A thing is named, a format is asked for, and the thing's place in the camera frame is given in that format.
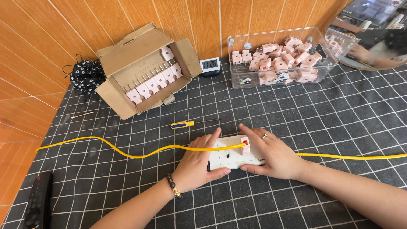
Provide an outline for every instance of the panda sticker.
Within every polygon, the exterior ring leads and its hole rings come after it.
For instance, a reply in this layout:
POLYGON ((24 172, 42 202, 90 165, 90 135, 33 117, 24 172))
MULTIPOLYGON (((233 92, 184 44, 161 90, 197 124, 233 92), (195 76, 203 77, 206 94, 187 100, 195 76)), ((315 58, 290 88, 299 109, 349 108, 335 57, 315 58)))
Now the panda sticker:
POLYGON ((250 79, 250 78, 240 80, 240 84, 250 84, 251 82, 252 82, 252 79, 250 79))
POLYGON ((277 79, 273 80, 276 83, 282 83, 284 80, 288 79, 289 75, 287 72, 281 73, 277 79))

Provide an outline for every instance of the black remote control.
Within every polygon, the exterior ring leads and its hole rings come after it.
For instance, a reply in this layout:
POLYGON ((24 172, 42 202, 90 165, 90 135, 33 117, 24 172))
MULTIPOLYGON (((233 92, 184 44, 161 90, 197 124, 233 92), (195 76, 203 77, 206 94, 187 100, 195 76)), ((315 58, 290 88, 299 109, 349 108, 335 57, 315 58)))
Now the black remote control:
POLYGON ((24 218, 24 228, 49 229, 52 191, 51 172, 41 172, 33 183, 24 218))

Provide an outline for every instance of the hand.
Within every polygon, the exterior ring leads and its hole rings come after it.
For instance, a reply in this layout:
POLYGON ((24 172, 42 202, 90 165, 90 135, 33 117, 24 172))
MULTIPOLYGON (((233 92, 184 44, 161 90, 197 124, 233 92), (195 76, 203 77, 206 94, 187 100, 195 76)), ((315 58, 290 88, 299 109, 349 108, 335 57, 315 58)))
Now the hand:
POLYGON ((373 61, 372 54, 359 44, 354 44, 352 48, 350 48, 348 55, 352 56, 357 60, 362 61, 365 64, 370 64, 370 62, 373 61))
MULTIPOLYGON (((192 141, 188 147, 212 148, 220 133, 221 129, 218 127, 213 134, 198 137, 192 141)), ((201 152, 187 150, 185 152, 177 169, 171 175, 180 192, 196 189, 230 173, 229 168, 219 168, 208 172, 206 166, 208 165, 209 155, 210 151, 201 152)))
POLYGON ((297 156, 290 147, 274 134, 262 128, 249 129, 243 124, 239 124, 239 128, 242 130, 240 134, 245 134, 251 139, 266 162, 264 166, 242 165, 241 170, 280 179, 294 180, 300 179, 307 171, 309 162, 297 156), (267 134, 267 137, 261 139, 264 134, 267 134))

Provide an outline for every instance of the forearm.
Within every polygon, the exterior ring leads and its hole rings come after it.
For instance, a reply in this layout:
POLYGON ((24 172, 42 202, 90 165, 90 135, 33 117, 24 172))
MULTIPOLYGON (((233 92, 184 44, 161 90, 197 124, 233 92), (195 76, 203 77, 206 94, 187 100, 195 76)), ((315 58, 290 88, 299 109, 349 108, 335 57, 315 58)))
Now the forearm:
POLYGON ((375 68, 394 68, 399 64, 400 62, 382 57, 376 57, 373 61, 373 66, 375 68))
POLYGON ((91 229, 142 229, 172 198, 174 193, 163 179, 105 215, 91 229))
POLYGON ((309 162, 299 179, 363 214, 383 228, 407 228, 407 191, 309 162))

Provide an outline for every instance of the gold charm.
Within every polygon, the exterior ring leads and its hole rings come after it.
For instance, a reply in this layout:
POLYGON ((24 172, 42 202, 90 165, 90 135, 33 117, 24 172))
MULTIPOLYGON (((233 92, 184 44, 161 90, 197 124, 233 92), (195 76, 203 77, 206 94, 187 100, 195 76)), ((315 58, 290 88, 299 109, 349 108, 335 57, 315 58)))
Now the gold charm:
POLYGON ((174 188, 173 188, 173 192, 174 192, 174 194, 175 194, 176 196, 180 196, 180 195, 181 195, 181 194, 179 193, 177 187, 174 187, 174 188))

